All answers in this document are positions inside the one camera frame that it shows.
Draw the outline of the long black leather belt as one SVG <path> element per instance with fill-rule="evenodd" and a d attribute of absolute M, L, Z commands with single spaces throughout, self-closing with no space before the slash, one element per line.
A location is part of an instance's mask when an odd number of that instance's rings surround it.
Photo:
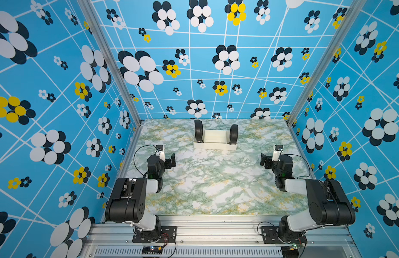
<path fill-rule="evenodd" d="M 197 143 L 202 143 L 203 142 L 203 134 L 204 134 L 204 129 L 203 129 L 203 123 L 197 119 L 194 120 L 194 125 L 195 125 L 195 140 Z"/>

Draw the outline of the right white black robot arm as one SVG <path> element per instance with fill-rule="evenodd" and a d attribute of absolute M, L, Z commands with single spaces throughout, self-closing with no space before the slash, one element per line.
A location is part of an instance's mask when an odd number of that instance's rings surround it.
<path fill-rule="evenodd" d="M 352 225 L 355 211 L 336 180 L 316 180 L 293 177 L 293 158 L 289 155 L 261 154 L 260 165 L 272 170 L 280 191 L 305 195 L 308 208 L 281 218 L 278 236 L 284 243 L 301 238 L 303 233 L 323 226 Z"/>

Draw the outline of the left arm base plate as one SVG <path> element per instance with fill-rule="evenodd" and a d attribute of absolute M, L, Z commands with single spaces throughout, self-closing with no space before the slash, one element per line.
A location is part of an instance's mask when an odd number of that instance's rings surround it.
<path fill-rule="evenodd" d="M 161 226 L 153 231 L 136 230 L 132 242 L 134 244 L 174 244 L 177 229 L 177 226 Z"/>

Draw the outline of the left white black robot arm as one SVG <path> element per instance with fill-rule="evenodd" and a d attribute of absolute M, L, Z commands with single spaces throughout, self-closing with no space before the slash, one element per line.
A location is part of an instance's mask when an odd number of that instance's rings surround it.
<path fill-rule="evenodd" d="M 130 224 L 145 241 L 160 240 L 165 234 L 161 232 L 159 217 L 145 210 L 146 197 L 161 192 L 165 170 L 175 166 L 175 154 L 166 159 L 160 152 L 147 159 L 145 177 L 117 179 L 105 210 L 106 221 Z"/>

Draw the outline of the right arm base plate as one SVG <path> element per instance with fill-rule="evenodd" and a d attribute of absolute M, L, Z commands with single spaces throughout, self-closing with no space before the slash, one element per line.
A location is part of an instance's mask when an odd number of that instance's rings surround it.
<path fill-rule="evenodd" d="M 262 226 L 259 230 L 265 244 L 306 244 L 308 242 L 302 232 L 282 232 L 274 226 Z"/>

